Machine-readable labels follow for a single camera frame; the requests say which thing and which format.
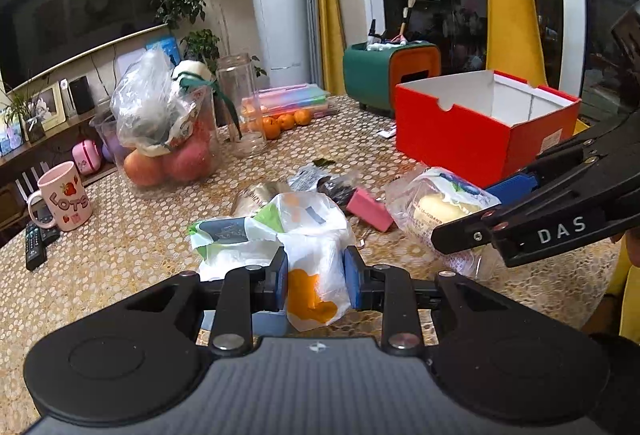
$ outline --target screw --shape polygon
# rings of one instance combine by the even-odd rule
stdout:
[[[238,334],[221,334],[213,338],[213,346],[220,350],[236,350],[244,345],[244,338]]]
[[[395,349],[413,349],[420,344],[420,338],[409,332],[394,334],[389,338],[389,345]]]

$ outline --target patterned tablecloth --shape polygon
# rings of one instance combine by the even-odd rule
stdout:
[[[118,174],[100,180],[88,195],[89,222],[49,246],[49,261],[33,273],[24,268],[24,235],[0,249],[0,433],[20,433],[37,418],[22,379],[29,348],[53,330],[142,290],[178,271],[196,269],[187,226],[228,214],[238,190],[283,179],[319,157],[336,161],[335,173],[360,167],[375,194],[414,161],[396,152],[393,140],[375,132],[389,120],[366,114],[346,96],[340,114],[286,132],[257,157],[225,163],[206,183],[153,201],[140,200]],[[362,231],[356,229],[356,236]],[[397,229],[374,233],[361,249],[366,263],[386,261],[426,278],[434,261]],[[617,249],[602,241],[519,269],[498,269],[488,286],[527,306],[580,327],[593,313],[611,277]],[[420,314],[427,342],[435,343],[430,314]],[[350,312],[333,325],[305,335],[379,335],[382,316]]]

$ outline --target red box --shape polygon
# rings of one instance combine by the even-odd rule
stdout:
[[[494,71],[396,87],[396,148],[487,187],[574,133],[580,99]]]

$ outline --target television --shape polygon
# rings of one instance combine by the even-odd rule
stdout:
[[[2,81],[15,89],[70,58],[155,27],[158,6],[159,0],[0,0]]]

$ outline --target remote control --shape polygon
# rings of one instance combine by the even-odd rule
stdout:
[[[36,212],[38,216],[38,220],[40,222],[50,222],[53,220],[53,216],[51,215],[51,211],[46,206],[44,208],[39,209]],[[44,247],[47,247],[50,243],[58,240],[60,238],[60,228],[57,225],[50,227],[49,229],[40,228],[40,238],[42,238],[42,243]]]
[[[33,271],[47,261],[47,252],[40,236],[40,228],[31,221],[24,230],[24,243],[27,270]]]

